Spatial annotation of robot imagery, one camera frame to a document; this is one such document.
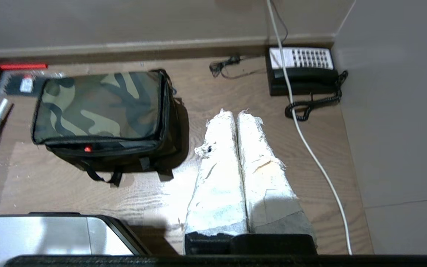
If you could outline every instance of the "telephone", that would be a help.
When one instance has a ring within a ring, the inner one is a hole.
[[[296,101],[285,109],[286,117],[292,118],[292,109],[304,107],[303,115],[297,115],[298,121],[306,121],[310,112],[321,106],[339,103],[342,97],[340,89],[348,76],[334,67],[331,52],[326,48],[283,47],[284,60],[293,95],[310,95],[310,101]],[[270,47],[266,53],[266,66],[270,96],[287,96],[288,88],[284,79],[281,54],[277,47]],[[333,93],[328,98],[313,100],[318,93]]]

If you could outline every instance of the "white fabric wrap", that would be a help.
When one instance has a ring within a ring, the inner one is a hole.
[[[185,233],[247,233],[233,114],[222,109],[206,126],[204,144],[195,148],[202,163],[188,206]]]
[[[266,141],[261,118],[238,115],[238,148],[244,178],[248,227],[252,233],[309,234],[310,221],[289,185],[284,165]]]

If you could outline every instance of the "bag strap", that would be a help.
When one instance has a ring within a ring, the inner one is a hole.
[[[120,182],[121,182],[122,176],[123,176],[123,170],[120,167],[115,168],[115,170],[112,174],[112,178],[109,181],[105,181],[102,177],[100,177],[96,173],[96,171],[90,166],[90,164],[84,162],[83,168],[87,172],[88,176],[90,176],[90,178],[92,178],[93,181],[103,181],[103,182],[106,182],[108,184],[114,184],[117,187],[120,186]]]

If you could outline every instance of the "baseboard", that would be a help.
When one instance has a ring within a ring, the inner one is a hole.
[[[333,36],[296,35],[285,44],[331,47]],[[0,62],[44,62],[48,64],[186,59],[241,55],[262,55],[276,40],[264,37],[201,39],[162,42],[134,42],[60,47],[0,49]]]

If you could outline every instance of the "wooden floor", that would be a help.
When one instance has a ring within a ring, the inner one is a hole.
[[[235,80],[213,78],[208,65],[214,60],[224,59],[51,66],[50,71],[66,75],[165,68],[188,112],[188,157],[173,170],[170,181],[161,181],[154,172],[125,174],[120,188],[111,188],[92,181],[45,147],[32,144],[29,130],[36,100],[10,97],[14,108],[0,139],[0,214],[76,211],[110,215],[132,225],[154,253],[181,253],[186,208],[199,167],[193,149],[203,142],[205,123],[221,108],[234,114],[249,109],[263,119],[271,148],[286,164],[288,180],[317,233],[318,252],[346,254],[344,225],[334,196],[293,121],[284,116],[288,99],[269,96],[264,73]],[[257,58],[229,72],[235,75],[262,68],[264,59]],[[342,200],[354,253],[373,253],[340,106],[315,110],[300,126]]]

